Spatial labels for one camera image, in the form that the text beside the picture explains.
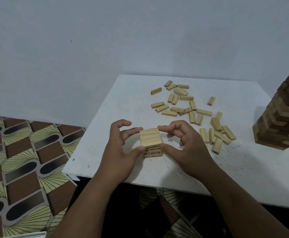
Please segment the hand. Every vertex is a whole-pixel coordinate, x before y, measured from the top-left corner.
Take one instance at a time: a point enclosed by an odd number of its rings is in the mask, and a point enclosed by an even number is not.
[[[183,150],[168,144],[160,144],[160,149],[171,156],[188,175],[201,181],[218,167],[200,134],[186,121],[173,121],[168,126],[158,126],[158,129],[168,133],[168,138],[181,138],[180,146],[184,146]]]
[[[123,151],[123,145],[127,138],[143,130],[142,127],[119,130],[122,126],[130,126],[131,124],[130,121],[124,119],[111,124],[109,141],[99,168],[94,175],[94,178],[100,179],[103,185],[111,191],[130,176],[137,158],[146,151],[144,146],[136,147],[127,154]]]

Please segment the white wall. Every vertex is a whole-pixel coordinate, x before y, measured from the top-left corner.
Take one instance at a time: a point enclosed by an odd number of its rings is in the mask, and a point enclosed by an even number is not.
[[[0,0],[0,115],[87,126],[119,74],[289,73],[289,0]]]

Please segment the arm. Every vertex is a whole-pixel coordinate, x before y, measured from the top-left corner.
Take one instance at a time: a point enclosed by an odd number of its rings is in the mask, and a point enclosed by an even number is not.
[[[161,144],[188,175],[201,181],[214,197],[234,237],[289,237],[289,230],[231,179],[212,159],[201,136],[183,120],[158,126],[167,137],[181,138],[178,150]]]
[[[124,142],[143,128],[120,131],[131,122],[119,120],[111,125],[109,141],[94,177],[88,182],[52,234],[52,238],[100,237],[108,201],[115,188],[131,174],[137,158],[146,151],[139,146],[128,154]]]

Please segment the left hand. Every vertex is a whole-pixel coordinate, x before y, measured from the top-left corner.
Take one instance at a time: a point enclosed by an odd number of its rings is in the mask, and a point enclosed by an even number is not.
[[[130,176],[137,158],[146,151],[144,146],[136,147],[127,154],[123,151],[123,145],[127,138],[143,130],[142,127],[119,130],[122,126],[131,124],[130,121],[124,119],[111,124],[109,141],[94,175],[94,178],[100,179],[103,185],[110,188],[111,191]]]

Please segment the pile of blocks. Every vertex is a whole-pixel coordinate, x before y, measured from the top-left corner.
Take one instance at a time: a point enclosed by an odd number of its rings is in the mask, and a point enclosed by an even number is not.
[[[163,156],[163,151],[159,148],[162,144],[162,138],[158,128],[141,130],[140,143],[147,148],[146,152],[143,153],[144,158]]]
[[[289,148],[289,76],[252,129],[257,144],[281,150]]]

